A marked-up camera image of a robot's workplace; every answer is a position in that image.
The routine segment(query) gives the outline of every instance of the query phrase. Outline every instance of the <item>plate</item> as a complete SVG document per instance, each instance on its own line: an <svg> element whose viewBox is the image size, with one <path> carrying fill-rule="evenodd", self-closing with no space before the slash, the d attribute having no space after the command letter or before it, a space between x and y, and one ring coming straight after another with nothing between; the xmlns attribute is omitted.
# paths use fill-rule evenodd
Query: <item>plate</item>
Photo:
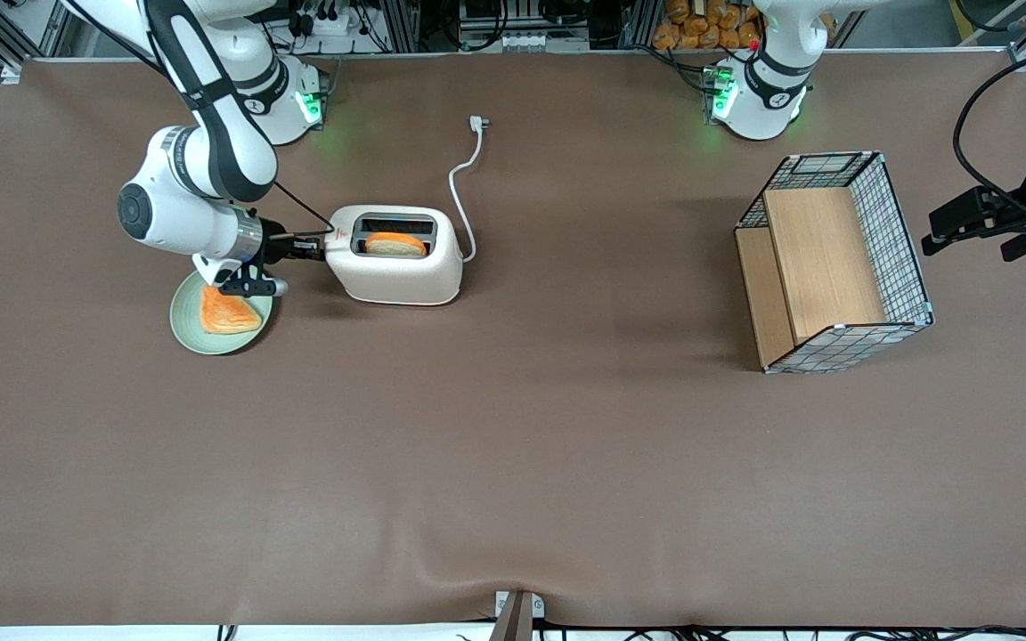
<svg viewBox="0 0 1026 641"><path fill-rule="evenodd" d="M176 293L172 296L172 304L168 306L168 324L172 326L172 335L176 336L180 345L191 349L196 354L205 356L215 356L216 354L231 354L236 350L243 349L249 342L255 340L264 327L268 325L269 318L272 318L272 296L253 296L244 301L260 314L260 329L252 332L240 334L210 334L204 331L200 325L200 292L204 289L204 279L199 272L192 272L188 275Z"/></svg>

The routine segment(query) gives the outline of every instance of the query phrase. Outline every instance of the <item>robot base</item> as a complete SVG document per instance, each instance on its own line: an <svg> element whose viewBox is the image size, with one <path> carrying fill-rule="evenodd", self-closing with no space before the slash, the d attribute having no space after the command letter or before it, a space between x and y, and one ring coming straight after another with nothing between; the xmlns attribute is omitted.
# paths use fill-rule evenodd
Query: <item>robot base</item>
<svg viewBox="0 0 1026 641"><path fill-rule="evenodd" d="M781 93L779 96L785 97L787 105L782 109L770 109L762 105L761 97L746 86L745 69L744 63L737 57L718 63L720 76L725 76L724 72L729 71L729 77L725 79L725 86L721 82L716 86L718 92L715 96L704 97L708 122L723 123L733 133L749 141L778 137L798 117L806 90L802 89L793 101L786 93Z"/></svg>
<svg viewBox="0 0 1026 641"><path fill-rule="evenodd" d="M273 145L299 141L311 129L321 129L327 110L330 77L298 57L280 56L287 65L287 88L269 113L252 114L256 125Z"/></svg>

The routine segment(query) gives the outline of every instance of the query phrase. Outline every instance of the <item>wire mesh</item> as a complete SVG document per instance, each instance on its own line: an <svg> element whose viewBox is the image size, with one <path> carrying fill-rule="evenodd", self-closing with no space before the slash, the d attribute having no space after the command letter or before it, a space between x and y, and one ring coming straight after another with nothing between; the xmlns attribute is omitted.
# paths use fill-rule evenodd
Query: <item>wire mesh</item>
<svg viewBox="0 0 1026 641"><path fill-rule="evenodd" d="M933 324L912 237L879 152L783 159L738 227L766 227L762 193L815 187L850 188L889 322L827 327L765 368L768 374L839 372Z"/></svg>

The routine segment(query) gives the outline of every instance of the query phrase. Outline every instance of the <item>black band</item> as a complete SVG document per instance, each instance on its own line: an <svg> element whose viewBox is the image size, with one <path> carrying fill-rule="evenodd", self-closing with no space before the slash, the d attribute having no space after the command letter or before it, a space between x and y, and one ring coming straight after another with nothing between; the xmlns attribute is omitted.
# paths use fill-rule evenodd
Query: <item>black band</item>
<svg viewBox="0 0 1026 641"><path fill-rule="evenodd" d="M758 48L757 59L762 61L765 66L768 66L768 68L781 73L782 76L805 76L810 72L814 71L814 67L816 65L815 63L815 65L808 65L805 66L805 68L793 68L792 66L784 65L781 62L775 61L774 57L771 57L770 53L766 53L766 49L764 48Z"/></svg>
<svg viewBox="0 0 1026 641"><path fill-rule="evenodd" d="M251 78L251 80L241 80L237 82L236 89L240 89L241 91L255 89L256 86L264 84L268 80L272 80L272 76L276 76L276 72L280 70L280 65L282 65L280 57L272 56L272 64L268 66L268 69L265 69L260 76Z"/></svg>
<svg viewBox="0 0 1026 641"><path fill-rule="evenodd" d="M815 62L814 65L803 66L803 68L793 68L790 65L784 65L781 62L775 61L774 57L771 57L771 53L766 51L765 33L762 33L762 40L759 42L758 51L754 52L754 56L752 56L750 62L753 62L754 59L762 61L763 65L768 66L768 68L777 71L778 73L781 73L782 76L795 77L805 76L807 73L814 71L814 67L818 64Z"/></svg>
<svg viewBox="0 0 1026 641"><path fill-rule="evenodd" d="M180 179L180 184L189 192L204 194L204 191L196 187L196 183L193 183L192 175L188 174L188 164L185 162L185 145L188 144L188 138L195 131L196 126L187 126L176 134L175 142L172 144L172 174L175 175L176 179Z"/></svg>
<svg viewBox="0 0 1026 641"><path fill-rule="evenodd" d="M276 101L287 90L287 81L290 78L290 73L284 62L280 62L280 65L277 66L276 71L280 74L280 77L276 78L272 86L268 86L264 91L253 93L251 96L240 96L243 97L245 109L252 115L268 114L272 110L272 105L276 105Z"/></svg>
<svg viewBox="0 0 1026 641"><path fill-rule="evenodd" d="M231 132L225 125L224 118L221 117L214 103L223 97L232 97L233 101L236 101L236 105L221 106L224 109L239 111L248 125L262 137L265 137L264 131L252 120L252 114L249 114L240 104L240 95L236 92L231 78L228 77L224 63L216 56L211 42L208 42L204 28L193 15L192 9L188 8L185 0L143 0L143 3L148 25L150 25L152 44L158 49L160 56L167 62L176 90L182 92L189 109L199 114L200 121L203 123L208 143L207 175L214 192L207 195L220 196L223 199L236 199L245 203L255 202L255 200L264 198L264 195L268 194L268 190L272 188L272 184L253 183L243 169L240 169L239 159L236 158L236 151L233 149ZM193 63L189 61L185 45L182 44L179 33L176 33L175 28L179 22L188 25L188 29L199 40L199 47L208 53L212 65L215 66L216 78L210 84L203 84L200 81L200 75L196 72ZM183 154L183 144L179 144L179 153ZM203 194L204 192L197 190L194 193Z"/></svg>
<svg viewBox="0 0 1026 641"><path fill-rule="evenodd" d="M228 78L216 78L216 80L212 81L212 84L205 84L192 93L182 93L180 96L184 98L189 111L195 112L197 110L208 109L208 107L212 106L212 103L220 101L224 96L232 96L235 91L236 86L232 84L231 80L228 80Z"/></svg>
<svg viewBox="0 0 1026 641"><path fill-rule="evenodd" d="M795 97L801 94L802 89L806 88L805 84L791 86L789 89L768 84L762 80L761 76L758 76L754 65L751 64L746 66L746 85L750 86L750 90L754 94L762 98L762 105L768 110L785 110Z"/></svg>

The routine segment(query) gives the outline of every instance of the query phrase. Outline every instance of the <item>wooden panel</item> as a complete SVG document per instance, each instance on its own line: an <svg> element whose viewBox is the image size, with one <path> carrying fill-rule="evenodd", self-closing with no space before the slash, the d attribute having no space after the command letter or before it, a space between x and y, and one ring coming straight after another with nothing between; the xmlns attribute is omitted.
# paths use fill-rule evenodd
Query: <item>wooden panel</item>
<svg viewBox="0 0 1026 641"><path fill-rule="evenodd" d="M794 349L790 315L782 295L782 279L778 261L774 257L771 231L765 227L742 228L734 231L734 239L739 245L742 280L746 284L746 301L750 304L758 362L766 368Z"/></svg>
<svg viewBox="0 0 1026 641"><path fill-rule="evenodd" d="M887 320L850 190L771 190L762 199L795 344L830 325Z"/></svg>

